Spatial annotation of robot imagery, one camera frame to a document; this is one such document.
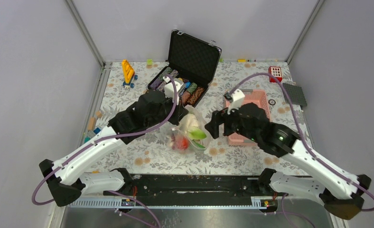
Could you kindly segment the green toy leaf vegetable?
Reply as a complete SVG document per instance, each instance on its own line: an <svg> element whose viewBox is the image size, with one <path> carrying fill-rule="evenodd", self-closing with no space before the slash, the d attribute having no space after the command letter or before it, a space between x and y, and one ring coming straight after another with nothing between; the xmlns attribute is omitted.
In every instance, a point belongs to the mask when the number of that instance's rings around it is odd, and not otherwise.
<svg viewBox="0 0 374 228"><path fill-rule="evenodd" d="M204 140L207 138L206 133L201 130L200 128L196 128L193 131L187 132L188 139L192 143L193 146L199 149L205 149Z"/></svg>

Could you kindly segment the clear pink zip top bag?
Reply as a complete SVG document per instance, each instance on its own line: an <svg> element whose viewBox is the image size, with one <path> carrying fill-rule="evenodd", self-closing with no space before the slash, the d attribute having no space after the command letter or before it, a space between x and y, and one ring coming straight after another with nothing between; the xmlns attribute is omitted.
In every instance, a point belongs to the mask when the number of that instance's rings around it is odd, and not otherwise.
<svg viewBox="0 0 374 228"><path fill-rule="evenodd" d="M180 154L203 152L211 141L210 134L205 129L206 121L196 108L187 105L186 110L188 113L180 120L179 125L169 123L160 131L164 143Z"/></svg>

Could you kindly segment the white toy dumpling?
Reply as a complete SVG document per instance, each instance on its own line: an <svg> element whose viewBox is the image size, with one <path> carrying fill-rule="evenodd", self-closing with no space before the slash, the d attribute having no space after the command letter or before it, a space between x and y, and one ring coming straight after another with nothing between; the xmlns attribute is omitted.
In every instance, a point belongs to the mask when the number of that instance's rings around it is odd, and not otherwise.
<svg viewBox="0 0 374 228"><path fill-rule="evenodd" d="M197 117L192 113L185 115L179 123L180 130L184 132L193 131L199 127L200 122L198 121Z"/></svg>

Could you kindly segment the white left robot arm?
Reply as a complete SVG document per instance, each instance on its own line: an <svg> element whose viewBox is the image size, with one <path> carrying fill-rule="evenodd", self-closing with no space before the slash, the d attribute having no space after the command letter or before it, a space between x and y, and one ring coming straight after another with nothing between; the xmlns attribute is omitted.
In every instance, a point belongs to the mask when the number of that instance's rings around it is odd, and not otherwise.
<svg viewBox="0 0 374 228"><path fill-rule="evenodd" d="M141 95L81 147L62 159L45 159L39 164L53 201L63 207L91 193L113 190L128 195L133 183L125 169L105 173L87 173L87 170L113 150L125 147L161 124L178 125L187 114L182 104L174 104L162 92L149 90Z"/></svg>

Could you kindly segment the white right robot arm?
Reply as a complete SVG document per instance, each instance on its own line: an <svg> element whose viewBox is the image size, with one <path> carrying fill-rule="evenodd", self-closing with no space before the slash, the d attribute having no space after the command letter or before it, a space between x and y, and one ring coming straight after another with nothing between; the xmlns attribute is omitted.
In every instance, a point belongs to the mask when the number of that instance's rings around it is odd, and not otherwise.
<svg viewBox="0 0 374 228"><path fill-rule="evenodd" d="M289 127L272 123L265 111L254 103L239 109L214 111L206 130L216 139L219 126L224 135L233 133L257 143L264 152L282 158L304 170L312 179L285 175L266 168L257 183L259 192L269 196L273 192L297 195L322 205L329 213L350 220L362 211L362 194L369 188L367 175L354 175L340 169L312 149L306 149L301 137Z"/></svg>

